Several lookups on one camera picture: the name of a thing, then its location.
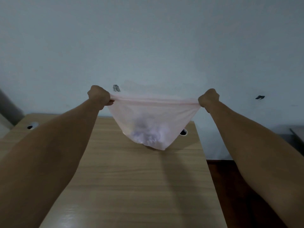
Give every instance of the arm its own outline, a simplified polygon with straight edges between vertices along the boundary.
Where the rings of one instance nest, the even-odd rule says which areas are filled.
[[[304,157],[264,126],[219,101],[214,89],[199,98],[212,116],[245,181],[290,228],[304,224]]]
[[[39,227],[74,176],[98,112],[110,94],[92,86],[89,99],[37,127],[0,162],[0,227]]]

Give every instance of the trash bag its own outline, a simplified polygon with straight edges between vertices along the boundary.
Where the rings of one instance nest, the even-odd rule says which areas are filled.
[[[197,99],[111,95],[108,106],[123,133],[136,143],[165,150],[200,109]]]

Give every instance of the hand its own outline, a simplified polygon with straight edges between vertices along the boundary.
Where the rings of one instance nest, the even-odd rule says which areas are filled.
[[[100,104],[101,109],[105,105],[113,105],[114,100],[110,99],[110,93],[100,86],[92,85],[88,95],[90,100]]]
[[[219,102],[219,94],[215,91],[215,89],[209,89],[206,91],[206,93],[199,97],[199,104],[201,107],[204,107],[208,113],[208,108],[217,102]]]

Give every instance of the pink plastic bag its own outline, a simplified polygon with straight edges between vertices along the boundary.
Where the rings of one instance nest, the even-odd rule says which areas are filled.
[[[136,143],[165,150],[185,128],[200,105],[197,99],[177,100],[111,95],[108,106],[123,133]]]

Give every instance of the person's left arm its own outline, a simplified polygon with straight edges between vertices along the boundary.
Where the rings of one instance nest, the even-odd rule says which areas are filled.
[[[98,112],[110,94],[92,86],[89,99],[38,126],[0,162],[0,227],[38,228],[74,176]]]

